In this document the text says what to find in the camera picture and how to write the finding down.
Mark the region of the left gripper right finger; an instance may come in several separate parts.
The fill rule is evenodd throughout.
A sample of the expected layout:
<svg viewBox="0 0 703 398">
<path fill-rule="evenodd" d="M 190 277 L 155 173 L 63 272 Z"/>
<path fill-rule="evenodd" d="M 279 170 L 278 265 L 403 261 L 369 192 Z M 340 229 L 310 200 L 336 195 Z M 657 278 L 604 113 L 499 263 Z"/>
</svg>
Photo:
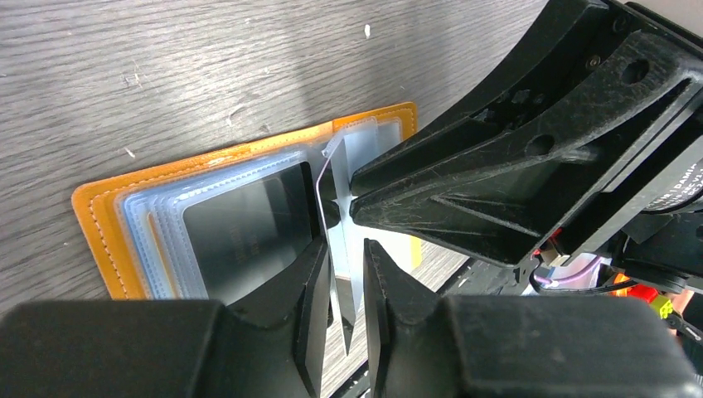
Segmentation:
<svg viewBox="0 0 703 398">
<path fill-rule="evenodd" d="M 364 242 L 374 397 L 699 397 L 693 366 L 643 302 L 445 295 Z"/>
</svg>

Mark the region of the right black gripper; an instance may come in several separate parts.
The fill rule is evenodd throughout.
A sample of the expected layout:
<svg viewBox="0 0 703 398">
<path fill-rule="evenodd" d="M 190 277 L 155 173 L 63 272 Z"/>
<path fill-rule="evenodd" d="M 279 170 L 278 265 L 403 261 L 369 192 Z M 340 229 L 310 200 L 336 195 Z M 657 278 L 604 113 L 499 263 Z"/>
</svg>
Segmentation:
<svg viewBox="0 0 703 398">
<path fill-rule="evenodd" d="M 357 170 L 351 218 L 530 274 L 609 255 L 701 277 L 702 40 L 634 2 L 550 1 L 457 104 Z"/>
</svg>

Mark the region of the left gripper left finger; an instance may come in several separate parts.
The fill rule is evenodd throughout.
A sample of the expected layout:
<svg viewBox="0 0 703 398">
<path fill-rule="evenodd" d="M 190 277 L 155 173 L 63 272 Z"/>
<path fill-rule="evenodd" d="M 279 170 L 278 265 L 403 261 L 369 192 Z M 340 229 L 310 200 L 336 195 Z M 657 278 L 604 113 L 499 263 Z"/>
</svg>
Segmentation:
<svg viewBox="0 0 703 398">
<path fill-rule="evenodd" d="M 317 397 L 330 299 L 327 242 L 232 305 L 63 300 L 1 321 L 4 397 Z"/>
</svg>

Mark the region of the black credit card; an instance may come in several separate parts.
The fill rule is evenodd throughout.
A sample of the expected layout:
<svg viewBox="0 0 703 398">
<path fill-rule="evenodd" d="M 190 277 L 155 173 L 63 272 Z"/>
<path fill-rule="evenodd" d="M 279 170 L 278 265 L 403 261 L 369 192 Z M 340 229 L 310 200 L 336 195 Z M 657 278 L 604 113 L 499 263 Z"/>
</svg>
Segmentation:
<svg viewBox="0 0 703 398">
<path fill-rule="evenodd" d="M 287 268 L 320 233 L 307 162 L 190 205 L 182 218 L 206 294 L 224 304 Z"/>
</svg>

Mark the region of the orange leather card holder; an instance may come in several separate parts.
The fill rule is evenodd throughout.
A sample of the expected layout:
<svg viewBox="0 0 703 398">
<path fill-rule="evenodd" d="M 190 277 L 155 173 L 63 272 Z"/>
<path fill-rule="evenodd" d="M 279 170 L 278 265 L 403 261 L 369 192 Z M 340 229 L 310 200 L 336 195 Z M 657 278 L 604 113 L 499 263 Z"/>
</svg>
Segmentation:
<svg viewBox="0 0 703 398">
<path fill-rule="evenodd" d="M 115 299 L 233 303 L 327 239 L 338 298 L 361 298 L 352 174 L 415 134 L 405 102 L 89 182 L 71 203 Z"/>
</svg>

